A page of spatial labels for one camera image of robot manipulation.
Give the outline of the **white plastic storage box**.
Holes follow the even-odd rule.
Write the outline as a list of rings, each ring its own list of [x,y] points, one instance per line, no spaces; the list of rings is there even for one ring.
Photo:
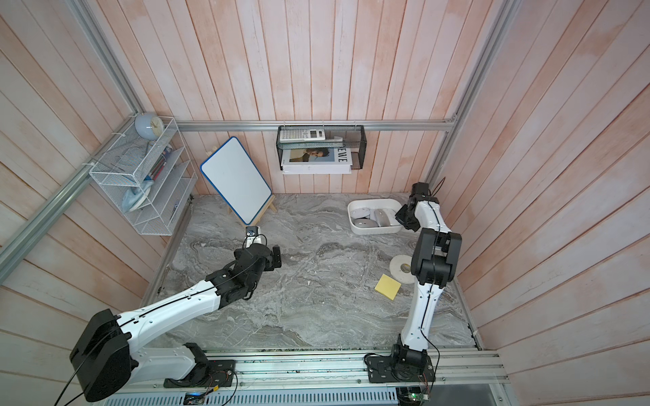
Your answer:
[[[394,199],[352,201],[347,206],[352,232],[358,235],[398,233],[403,226],[395,215],[401,206]]]

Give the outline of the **silver mouse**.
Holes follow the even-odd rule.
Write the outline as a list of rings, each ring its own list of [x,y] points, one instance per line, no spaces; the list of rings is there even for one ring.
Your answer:
[[[384,209],[375,209],[373,214],[375,216],[375,221],[377,222],[379,227],[383,228],[383,227],[391,226],[389,218],[386,212],[384,211]]]

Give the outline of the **white ribbed mouse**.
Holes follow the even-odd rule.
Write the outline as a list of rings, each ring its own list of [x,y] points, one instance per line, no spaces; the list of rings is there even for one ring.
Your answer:
[[[357,228],[377,228],[376,221],[370,218],[357,218],[353,220],[353,225]]]

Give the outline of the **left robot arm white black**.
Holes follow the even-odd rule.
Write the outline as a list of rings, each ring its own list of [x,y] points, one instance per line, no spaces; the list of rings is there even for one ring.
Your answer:
[[[96,313],[69,356],[85,400],[101,401],[135,382],[161,380],[168,388],[231,382],[232,365],[208,360],[196,343],[176,348],[147,345],[199,316],[249,300],[262,274],[282,266],[278,246],[253,243],[236,250],[234,256],[179,294],[119,315],[110,310]]]

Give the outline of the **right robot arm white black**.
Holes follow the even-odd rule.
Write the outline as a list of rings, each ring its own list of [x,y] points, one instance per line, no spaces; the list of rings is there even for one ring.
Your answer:
[[[456,274],[462,236],[443,220],[435,192],[429,184],[417,182],[409,200],[396,214],[406,229],[418,232],[411,256],[411,275],[415,292],[405,327],[398,335],[390,355],[364,356],[371,383],[436,381],[440,350],[428,337],[438,301]]]

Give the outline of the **white flat mouse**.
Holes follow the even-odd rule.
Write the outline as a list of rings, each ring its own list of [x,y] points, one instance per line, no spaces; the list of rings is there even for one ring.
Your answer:
[[[393,210],[393,209],[389,209],[389,208],[385,209],[384,211],[386,212],[386,214],[387,214],[387,216],[389,218],[391,226],[392,227],[399,227],[400,222],[396,218],[396,211]]]

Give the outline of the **white rounded mouse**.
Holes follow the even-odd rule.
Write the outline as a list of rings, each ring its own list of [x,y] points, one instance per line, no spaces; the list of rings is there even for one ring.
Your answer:
[[[353,219],[370,218],[372,210],[369,207],[359,207],[350,211],[350,216]]]

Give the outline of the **white tape roll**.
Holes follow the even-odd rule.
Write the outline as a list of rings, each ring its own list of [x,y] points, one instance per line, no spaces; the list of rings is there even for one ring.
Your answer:
[[[411,273],[412,257],[409,255],[396,255],[389,263],[391,277],[400,284],[414,284],[416,277]]]

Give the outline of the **yellow sticky note pad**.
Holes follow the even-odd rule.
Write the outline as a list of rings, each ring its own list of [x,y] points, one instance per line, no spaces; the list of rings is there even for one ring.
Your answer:
[[[382,275],[375,285],[375,291],[379,294],[382,294],[384,297],[394,300],[399,290],[401,288],[401,283],[397,280],[389,277],[388,275]]]

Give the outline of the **grey book under calculator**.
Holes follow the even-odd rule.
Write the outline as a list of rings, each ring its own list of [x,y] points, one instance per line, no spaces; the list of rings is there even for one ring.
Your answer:
[[[301,149],[316,149],[316,148],[339,148],[344,147],[343,140],[324,139],[324,140],[289,140],[283,142],[282,140],[277,144],[280,150],[301,150]]]

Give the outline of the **white magazine book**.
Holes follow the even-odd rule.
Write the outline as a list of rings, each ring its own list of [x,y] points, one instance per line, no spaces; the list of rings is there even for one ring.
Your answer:
[[[349,148],[306,148],[283,151],[285,174],[350,174],[353,161]]]

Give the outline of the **white calculator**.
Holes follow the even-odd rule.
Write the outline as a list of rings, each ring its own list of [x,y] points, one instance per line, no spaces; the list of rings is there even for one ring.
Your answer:
[[[287,128],[284,130],[280,130],[279,132],[280,144],[323,142],[325,140],[326,140],[325,132],[319,129]]]

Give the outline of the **light blue iron object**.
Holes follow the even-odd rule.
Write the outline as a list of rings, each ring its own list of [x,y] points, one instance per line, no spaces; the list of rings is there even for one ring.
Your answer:
[[[147,200],[153,185],[154,181],[147,177],[139,186],[128,188],[120,204],[122,213],[137,210]]]

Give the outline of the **black mesh wall basket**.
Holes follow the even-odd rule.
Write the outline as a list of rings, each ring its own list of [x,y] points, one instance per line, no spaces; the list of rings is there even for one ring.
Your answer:
[[[351,174],[363,169],[367,135],[362,125],[281,125],[276,148],[284,174]]]

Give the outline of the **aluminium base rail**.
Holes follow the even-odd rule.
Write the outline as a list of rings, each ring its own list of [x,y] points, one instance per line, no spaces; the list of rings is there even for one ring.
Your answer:
[[[391,368],[382,351],[365,350],[267,351],[208,353],[212,370],[203,382],[180,387],[165,378],[130,383],[122,392],[186,391],[204,393],[210,387],[272,390],[335,387],[427,387],[438,385],[504,384],[510,381],[494,351],[477,348],[433,350],[420,373],[413,366]]]

